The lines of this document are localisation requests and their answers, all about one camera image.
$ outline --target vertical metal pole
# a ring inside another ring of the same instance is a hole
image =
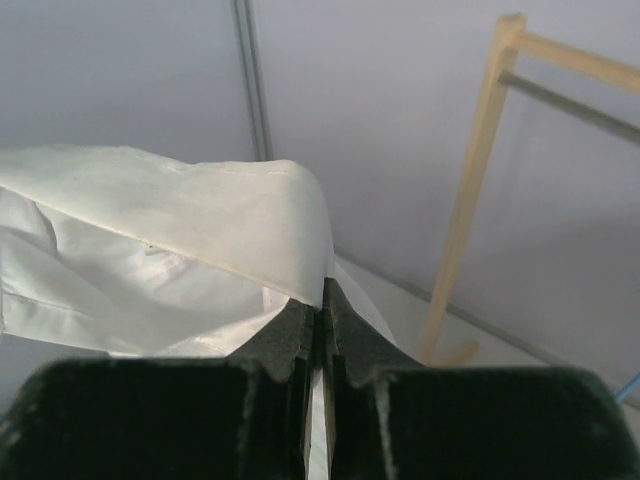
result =
[[[273,160],[273,147],[264,102],[264,88],[258,57],[255,21],[251,0],[231,0],[238,33],[238,47],[242,61],[247,103],[251,117],[253,144],[258,161]]]

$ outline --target gray wall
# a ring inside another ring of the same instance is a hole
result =
[[[0,148],[252,160],[229,0],[0,2]]]
[[[496,18],[640,65],[637,0],[256,0],[276,157],[337,247],[432,290]],[[640,99],[521,73],[640,124]],[[509,94],[454,303],[621,383],[640,369],[640,146]]]

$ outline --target white cloth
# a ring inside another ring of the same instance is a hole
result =
[[[226,356],[335,264],[322,192],[293,162],[186,165],[131,148],[0,153],[0,328],[127,356]],[[321,385],[310,478],[327,478]]]

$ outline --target floor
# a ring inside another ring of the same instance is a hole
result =
[[[376,305],[387,321],[398,346],[408,354],[415,355],[420,341],[419,333],[427,318],[429,304],[345,259],[341,259],[340,264]],[[480,350],[467,364],[469,366],[545,365],[534,356],[453,315],[447,317],[434,357],[437,358],[443,352],[449,352],[452,348],[462,346],[470,340],[477,341],[480,344]],[[629,430],[636,444],[640,446],[640,410],[624,405],[623,411]]]

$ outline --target metal strip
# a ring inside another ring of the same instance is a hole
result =
[[[231,0],[231,3],[238,34],[256,159],[260,162],[273,160],[252,3],[251,0]]]
[[[640,143],[640,128],[623,120],[614,118],[600,110],[576,102],[571,98],[533,83],[526,78],[519,77],[510,72],[502,72],[500,83],[521,90],[531,97],[551,105],[563,112],[570,113],[581,120],[602,128],[614,135],[622,137],[634,143]]]

